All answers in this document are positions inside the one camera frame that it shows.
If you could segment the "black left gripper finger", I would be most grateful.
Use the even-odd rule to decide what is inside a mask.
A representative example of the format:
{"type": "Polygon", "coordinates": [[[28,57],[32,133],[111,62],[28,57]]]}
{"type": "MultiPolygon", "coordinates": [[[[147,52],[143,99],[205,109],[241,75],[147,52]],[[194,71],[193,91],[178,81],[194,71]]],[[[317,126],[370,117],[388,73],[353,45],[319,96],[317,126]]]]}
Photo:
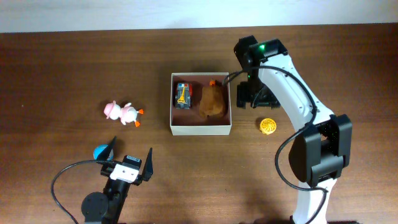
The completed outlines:
{"type": "Polygon", "coordinates": [[[154,173],[153,163],[152,163],[152,148],[149,149],[146,163],[144,164],[144,169],[142,171],[142,180],[148,182],[154,173]]]}
{"type": "Polygon", "coordinates": [[[113,147],[116,144],[116,136],[113,137],[110,143],[102,144],[96,147],[96,160],[111,161],[114,158],[113,147]]]}

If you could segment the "blue ball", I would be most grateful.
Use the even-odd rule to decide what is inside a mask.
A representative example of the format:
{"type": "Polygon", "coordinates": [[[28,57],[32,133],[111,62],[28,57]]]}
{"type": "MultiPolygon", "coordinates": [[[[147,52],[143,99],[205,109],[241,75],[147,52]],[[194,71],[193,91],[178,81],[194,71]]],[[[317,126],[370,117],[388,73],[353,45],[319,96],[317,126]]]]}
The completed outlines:
{"type": "Polygon", "coordinates": [[[108,144],[102,144],[95,148],[93,157],[99,161],[111,161],[114,157],[113,149],[108,144]]]}

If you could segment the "yellow round toy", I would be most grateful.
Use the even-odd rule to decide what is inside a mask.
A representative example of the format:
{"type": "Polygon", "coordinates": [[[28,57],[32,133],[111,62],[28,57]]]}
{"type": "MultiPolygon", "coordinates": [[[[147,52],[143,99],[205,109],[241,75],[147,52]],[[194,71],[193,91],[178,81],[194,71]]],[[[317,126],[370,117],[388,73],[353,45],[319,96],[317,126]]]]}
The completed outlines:
{"type": "Polygon", "coordinates": [[[259,130],[262,134],[270,135],[277,129],[276,122],[270,118],[264,118],[259,125],[259,130]]]}

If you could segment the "brown plush toy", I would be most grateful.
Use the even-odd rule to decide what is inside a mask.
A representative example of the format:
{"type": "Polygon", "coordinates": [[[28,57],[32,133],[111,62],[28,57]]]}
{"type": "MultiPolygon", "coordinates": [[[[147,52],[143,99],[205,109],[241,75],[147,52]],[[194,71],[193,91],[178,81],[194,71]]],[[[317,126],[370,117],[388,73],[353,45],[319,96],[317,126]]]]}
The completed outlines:
{"type": "Polygon", "coordinates": [[[201,92],[199,115],[202,118],[222,118],[226,113],[226,103],[223,97],[223,88],[210,80],[209,85],[204,86],[201,92]]]}

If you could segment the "pink white duck toy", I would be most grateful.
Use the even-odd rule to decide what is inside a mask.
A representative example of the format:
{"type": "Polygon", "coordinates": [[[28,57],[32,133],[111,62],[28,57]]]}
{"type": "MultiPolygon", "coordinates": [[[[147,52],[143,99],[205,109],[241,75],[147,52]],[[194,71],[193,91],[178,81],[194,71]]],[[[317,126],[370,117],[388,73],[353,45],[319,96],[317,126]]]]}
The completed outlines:
{"type": "Polygon", "coordinates": [[[140,114],[144,114],[143,109],[135,109],[131,106],[131,103],[126,103],[123,107],[120,107],[116,101],[112,101],[108,103],[103,110],[107,119],[117,120],[120,119],[120,122],[123,125],[127,125],[128,123],[134,123],[135,127],[139,127],[141,123],[137,120],[137,117],[140,114]]]}

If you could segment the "grey orange toy car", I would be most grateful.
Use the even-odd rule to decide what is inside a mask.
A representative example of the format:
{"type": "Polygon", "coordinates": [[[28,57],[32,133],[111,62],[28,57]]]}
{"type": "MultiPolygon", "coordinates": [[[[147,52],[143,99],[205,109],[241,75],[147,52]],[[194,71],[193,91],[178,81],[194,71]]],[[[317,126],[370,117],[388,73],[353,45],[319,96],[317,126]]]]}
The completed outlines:
{"type": "Polygon", "coordinates": [[[177,83],[174,107],[189,110],[192,107],[192,95],[193,87],[191,83],[177,83]]]}

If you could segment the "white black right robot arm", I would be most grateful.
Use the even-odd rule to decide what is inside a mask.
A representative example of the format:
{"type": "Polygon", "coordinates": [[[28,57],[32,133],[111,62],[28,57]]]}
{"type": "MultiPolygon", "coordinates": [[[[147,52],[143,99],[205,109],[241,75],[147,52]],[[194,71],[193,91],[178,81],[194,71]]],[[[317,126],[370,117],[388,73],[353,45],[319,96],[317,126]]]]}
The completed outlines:
{"type": "Polygon", "coordinates": [[[281,179],[298,191],[291,223],[326,223],[330,192],[349,165],[353,124],[346,114],[335,115],[311,91],[296,70],[279,39],[258,42],[252,35],[234,47],[247,81],[237,85],[236,105],[282,107],[294,134],[275,154],[275,169],[282,175],[279,156],[291,144],[289,164],[298,184],[281,179]]]}

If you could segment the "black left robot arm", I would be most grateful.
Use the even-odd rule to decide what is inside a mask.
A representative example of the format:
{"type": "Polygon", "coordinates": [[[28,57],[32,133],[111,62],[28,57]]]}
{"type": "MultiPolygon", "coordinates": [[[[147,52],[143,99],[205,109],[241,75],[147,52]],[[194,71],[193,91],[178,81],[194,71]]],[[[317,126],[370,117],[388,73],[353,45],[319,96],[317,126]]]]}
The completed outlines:
{"type": "Polygon", "coordinates": [[[108,180],[102,192],[93,192],[85,197],[81,212],[85,223],[117,223],[131,185],[140,185],[152,177],[152,149],[149,150],[145,164],[142,160],[129,155],[122,161],[115,161],[113,147],[116,138],[108,144],[98,146],[93,157],[105,161],[100,174],[108,180]]]}

